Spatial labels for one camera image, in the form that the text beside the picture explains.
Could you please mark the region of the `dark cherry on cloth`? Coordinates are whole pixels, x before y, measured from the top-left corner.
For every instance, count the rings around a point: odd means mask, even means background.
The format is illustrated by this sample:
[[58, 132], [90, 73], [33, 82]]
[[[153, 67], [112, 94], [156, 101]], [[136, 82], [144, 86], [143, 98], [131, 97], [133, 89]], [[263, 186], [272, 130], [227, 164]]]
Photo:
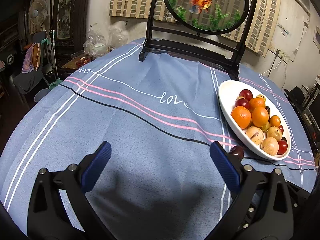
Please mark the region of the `dark cherry on cloth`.
[[235, 145], [231, 148], [229, 154], [237, 157], [239, 161], [242, 161], [242, 159], [244, 158], [244, 149], [239, 145]]

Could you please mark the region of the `yellow spotted small fruit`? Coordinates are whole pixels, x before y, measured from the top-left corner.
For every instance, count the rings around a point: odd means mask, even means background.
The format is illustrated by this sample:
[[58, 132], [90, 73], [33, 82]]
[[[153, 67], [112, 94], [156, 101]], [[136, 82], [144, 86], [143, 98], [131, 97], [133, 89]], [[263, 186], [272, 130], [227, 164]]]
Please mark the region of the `yellow spotted small fruit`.
[[263, 99], [263, 100], [264, 100], [264, 102], [266, 102], [266, 98], [265, 98], [265, 96], [264, 96], [264, 95], [262, 95], [262, 94], [257, 95], [257, 98], [261, 98], [261, 99]]

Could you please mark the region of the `white electric fan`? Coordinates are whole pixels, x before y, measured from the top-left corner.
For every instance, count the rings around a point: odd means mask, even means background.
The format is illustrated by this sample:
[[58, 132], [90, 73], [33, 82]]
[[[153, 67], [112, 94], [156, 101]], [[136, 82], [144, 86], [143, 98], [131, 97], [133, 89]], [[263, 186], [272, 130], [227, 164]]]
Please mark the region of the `white electric fan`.
[[41, 25], [48, 16], [48, 5], [45, 0], [35, 0], [29, 8], [29, 19], [34, 25]]

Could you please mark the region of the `round goldfish screen ornament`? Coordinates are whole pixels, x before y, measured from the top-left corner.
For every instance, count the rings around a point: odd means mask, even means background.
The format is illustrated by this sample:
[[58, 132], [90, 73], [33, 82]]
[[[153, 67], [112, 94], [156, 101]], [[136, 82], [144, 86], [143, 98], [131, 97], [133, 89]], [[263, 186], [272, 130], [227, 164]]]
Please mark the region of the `round goldfish screen ornament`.
[[[195, 57], [221, 67], [232, 80], [239, 79], [239, 64], [246, 49], [246, 40], [253, 22], [258, 0], [163, 0], [174, 22], [185, 31], [154, 24], [158, 0], [151, 7], [139, 60], [144, 61], [153, 50], [169, 51]], [[210, 44], [231, 53], [230, 57], [190, 44], [153, 38], [153, 32], [186, 37]]]

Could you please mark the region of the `brown round fruit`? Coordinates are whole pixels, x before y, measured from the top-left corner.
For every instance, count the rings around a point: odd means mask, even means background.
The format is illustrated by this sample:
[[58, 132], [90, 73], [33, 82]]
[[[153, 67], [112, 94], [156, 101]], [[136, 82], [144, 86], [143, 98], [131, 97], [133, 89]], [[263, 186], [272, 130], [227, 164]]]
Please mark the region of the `brown round fruit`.
[[276, 139], [276, 141], [281, 141], [282, 137], [283, 137], [283, 133], [280, 130], [279, 127], [276, 126], [271, 126], [267, 132], [266, 132], [266, 136], [268, 138], [274, 138]]

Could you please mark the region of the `red cherry tomato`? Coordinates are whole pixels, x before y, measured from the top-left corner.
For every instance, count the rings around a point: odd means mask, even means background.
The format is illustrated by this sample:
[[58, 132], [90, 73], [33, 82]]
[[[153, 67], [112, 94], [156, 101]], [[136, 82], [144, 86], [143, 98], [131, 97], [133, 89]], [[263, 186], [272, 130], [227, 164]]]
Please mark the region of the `red cherry tomato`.
[[281, 130], [282, 133], [284, 133], [284, 129], [282, 125], [279, 126], [279, 129]]

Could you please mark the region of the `green yellow tomato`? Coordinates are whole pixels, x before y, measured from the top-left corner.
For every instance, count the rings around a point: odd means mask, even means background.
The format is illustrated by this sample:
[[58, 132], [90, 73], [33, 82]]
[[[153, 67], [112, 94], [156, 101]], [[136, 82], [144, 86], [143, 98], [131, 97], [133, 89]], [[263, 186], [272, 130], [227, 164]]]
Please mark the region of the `green yellow tomato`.
[[267, 132], [269, 128], [270, 128], [270, 122], [268, 121], [268, 122], [261, 128], [261, 130], [262, 130], [263, 132]]

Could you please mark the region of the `wall power strip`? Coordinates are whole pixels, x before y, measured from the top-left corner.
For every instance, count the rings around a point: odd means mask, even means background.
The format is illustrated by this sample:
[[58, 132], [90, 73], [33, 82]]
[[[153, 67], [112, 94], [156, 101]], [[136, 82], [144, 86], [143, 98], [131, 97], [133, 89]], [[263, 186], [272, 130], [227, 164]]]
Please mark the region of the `wall power strip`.
[[277, 57], [281, 58], [283, 62], [289, 64], [290, 61], [294, 61], [296, 57], [296, 51], [282, 51], [279, 48], [276, 48], [274, 44], [269, 46], [269, 51], [273, 52], [277, 55]]

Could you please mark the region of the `tan spotted fruit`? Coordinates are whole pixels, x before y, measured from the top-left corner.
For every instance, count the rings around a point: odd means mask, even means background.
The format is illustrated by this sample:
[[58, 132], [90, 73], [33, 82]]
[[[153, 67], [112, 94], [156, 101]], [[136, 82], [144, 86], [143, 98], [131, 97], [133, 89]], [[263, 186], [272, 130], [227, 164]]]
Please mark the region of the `tan spotted fruit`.
[[264, 133], [259, 127], [251, 126], [247, 129], [246, 135], [256, 145], [260, 145], [264, 139]]

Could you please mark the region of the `pale oval fruit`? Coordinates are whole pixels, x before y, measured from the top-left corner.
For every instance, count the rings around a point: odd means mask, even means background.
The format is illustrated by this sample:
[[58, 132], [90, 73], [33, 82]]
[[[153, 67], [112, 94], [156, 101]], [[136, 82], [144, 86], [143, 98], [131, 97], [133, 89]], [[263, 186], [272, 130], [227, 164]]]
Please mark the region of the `pale oval fruit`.
[[267, 137], [266, 139], [264, 139], [260, 147], [264, 152], [271, 156], [276, 155], [279, 150], [278, 142], [273, 137]]

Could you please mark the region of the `bumpy orange tangerine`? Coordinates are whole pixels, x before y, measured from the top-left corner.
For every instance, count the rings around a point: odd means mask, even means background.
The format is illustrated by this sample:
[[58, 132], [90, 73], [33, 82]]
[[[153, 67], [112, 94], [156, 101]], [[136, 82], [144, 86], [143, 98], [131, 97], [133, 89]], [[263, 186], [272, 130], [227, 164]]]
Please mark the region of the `bumpy orange tangerine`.
[[246, 129], [251, 123], [251, 113], [244, 106], [234, 107], [231, 116], [241, 129]]

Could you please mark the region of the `blue striped tablecloth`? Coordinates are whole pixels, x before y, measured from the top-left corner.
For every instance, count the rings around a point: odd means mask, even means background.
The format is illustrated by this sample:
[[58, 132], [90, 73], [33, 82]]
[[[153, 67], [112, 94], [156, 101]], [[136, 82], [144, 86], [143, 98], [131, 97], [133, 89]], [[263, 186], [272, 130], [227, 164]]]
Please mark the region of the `blue striped tablecloth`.
[[62, 171], [102, 142], [112, 155], [88, 201], [117, 239], [204, 239], [232, 204], [209, 155], [240, 139], [218, 91], [227, 73], [167, 53], [138, 56], [135, 40], [81, 67], [20, 121], [1, 155], [1, 204], [27, 238], [27, 215], [40, 169]]

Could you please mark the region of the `big red tomato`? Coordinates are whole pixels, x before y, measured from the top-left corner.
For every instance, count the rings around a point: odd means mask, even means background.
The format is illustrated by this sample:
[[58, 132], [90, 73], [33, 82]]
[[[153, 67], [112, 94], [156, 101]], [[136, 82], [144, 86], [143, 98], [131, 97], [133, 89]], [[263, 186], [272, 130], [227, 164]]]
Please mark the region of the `big red tomato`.
[[286, 140], [278, 141], [278, 152], [277, 155], [282, 155], [287, 152], [288, 144]]

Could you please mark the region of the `white round plate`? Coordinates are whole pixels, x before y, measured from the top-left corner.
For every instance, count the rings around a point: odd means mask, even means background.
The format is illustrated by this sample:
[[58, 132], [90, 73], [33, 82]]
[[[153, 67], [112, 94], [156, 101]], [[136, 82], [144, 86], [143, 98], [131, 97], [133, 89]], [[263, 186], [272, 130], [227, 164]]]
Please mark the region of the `white round plate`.
[[221, 83], [218, 97], [225, 120], [253, 153], [272, 161], [289, 156], [289, 126], [265, 94], [243, 82], [228, 80]]

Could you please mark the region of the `yellow orange tomato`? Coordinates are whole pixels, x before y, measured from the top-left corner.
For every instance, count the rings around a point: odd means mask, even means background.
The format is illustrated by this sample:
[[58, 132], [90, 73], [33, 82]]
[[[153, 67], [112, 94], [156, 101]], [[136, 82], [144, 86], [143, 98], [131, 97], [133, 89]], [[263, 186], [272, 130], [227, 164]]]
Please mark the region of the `yellow orange tomato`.
[[277, 115], [273, 115], [269, 119], [270, 126], [279, 127], [281, 125], [280, 117]]

